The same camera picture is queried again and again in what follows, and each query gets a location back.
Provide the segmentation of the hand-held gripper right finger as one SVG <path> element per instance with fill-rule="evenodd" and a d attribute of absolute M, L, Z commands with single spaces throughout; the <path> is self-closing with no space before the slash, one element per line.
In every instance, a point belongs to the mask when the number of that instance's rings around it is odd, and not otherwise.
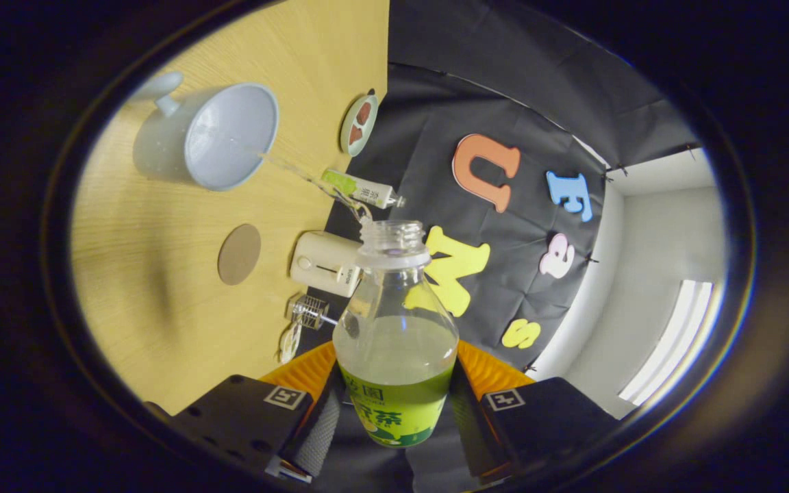
<path fill-rule="evenodd" d="M 566 467 L 620 422 L 561 377 L 535 381 L 460 341 L 452 409 L 468 469 L 502 480 Z"/>

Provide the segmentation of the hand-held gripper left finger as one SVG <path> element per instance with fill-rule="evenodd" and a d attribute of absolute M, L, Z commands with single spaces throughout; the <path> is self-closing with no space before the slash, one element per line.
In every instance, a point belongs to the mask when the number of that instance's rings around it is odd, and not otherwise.
<path fill-rule="evenodd" d="M 248 473 L 313 480 L 340 415 L 342 377 L 331 342 L 265 377 L 231 375 L 172 417 L 188 439 Z"/>

